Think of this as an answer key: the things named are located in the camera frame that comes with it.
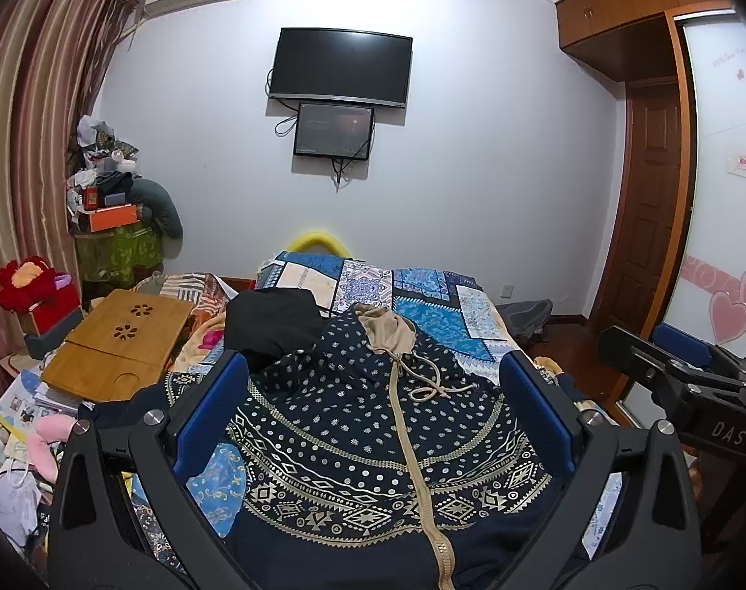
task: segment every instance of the flat screen television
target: flat screen television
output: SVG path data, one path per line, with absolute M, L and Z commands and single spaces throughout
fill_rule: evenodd
M 372 135 L 372 108 L 303 103 L 299 105 L 293 154 L 367 159 Z
M 269 96 L 405 108 L 410 37 L 342 29 L 282 29 Z

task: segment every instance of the metal bolt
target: metal bolt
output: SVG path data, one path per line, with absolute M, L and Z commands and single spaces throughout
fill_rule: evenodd
M 657 422 L 657 430 L 659 430 L 663 435 L 673 435 L 675 432 L 673 424 L 667 419 L 660 419 Z
M 592 408 L 587 408 L 585 411 L 580 413 L 580 418 L 586 425 L 602 425 L 607 422 L 605 416 Z
M 79 419 L 74 424 L 72 424 L 72 432 L 76 435 L 83 435 L 88 433 L 89 428 L 91 428 L 91 422 L 88 419 Z
M 153 411 L 149 411 L 143 415 L 143 423 L 146 425 L 158 425 L 165 419 L 165 413 L 159 408 L 155 408 Z

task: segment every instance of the black and white patterned fabric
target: black and white patterned fabric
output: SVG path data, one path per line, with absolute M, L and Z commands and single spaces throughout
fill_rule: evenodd
M 251 376 L 228 426 L 248 490 L 226 543 L 264 590 L 436 587 L 388 401 L 392 360 L 367 344 L 353 309 L 328 320 L 314 348 Z M 409 392 L 424 383 L 401 374 L 397 391 L 437 526 L 456 550 L 455 587 L 481 588 L 536 528 L 558 484 L 497 385 L 464 373 L 419 329 L 414 352 L 438 366 L 442 385 L 475 384 L 415 403 Z M 412 355 L 404 361 L 433 374 Z M 186 384 L 167 380 L 171 404 Z

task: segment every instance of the curtain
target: curtain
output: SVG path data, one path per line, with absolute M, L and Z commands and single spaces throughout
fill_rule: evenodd
M 11 0 L 0 16 L 0 267 L 39 255 L 78 279 L 69 144 L 135 2 Z M 23 345 L 16 317 L 0 309 L 0 359 Z M 7 383 L 0 368 L 0 394 Z

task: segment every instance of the yellow curved object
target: yellow curved object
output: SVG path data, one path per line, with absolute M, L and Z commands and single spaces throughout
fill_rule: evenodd
M 320 244 L 328 248 L 329 252 L 338 257 L 351 257 L 343 244 L 340 244 L 334 237 L 327 233 L 322 233 L 320 230 L 299 235 L 297 239 L 289 244 L 286 250 L 290 252 L 303 252 L 305 248 L 310 248 L 314 244 Z

